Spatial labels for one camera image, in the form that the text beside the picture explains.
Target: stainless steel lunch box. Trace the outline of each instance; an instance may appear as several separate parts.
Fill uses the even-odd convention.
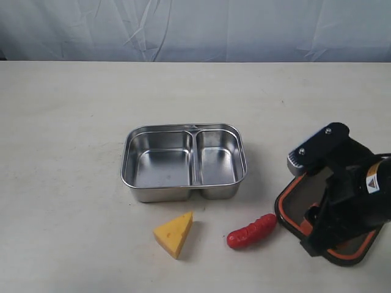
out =
[[[236,194],[247,172],[239,132],[226,124],[144,126],[126,139],[121,176],[137,200],[180,201]]]

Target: white table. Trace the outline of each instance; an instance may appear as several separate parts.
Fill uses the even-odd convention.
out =
[[[287,153],[331,121],[391,151],[391,65],[0,63],[0,292],[390,292],[391,230],[365,261],[311,258],[279,228],[237,252],[225,235],[273,211]],[[140,125],[225,122],[249,172],[231,200],[138,203],[120,179]],[[181,260],[152,229],[194,211]]]

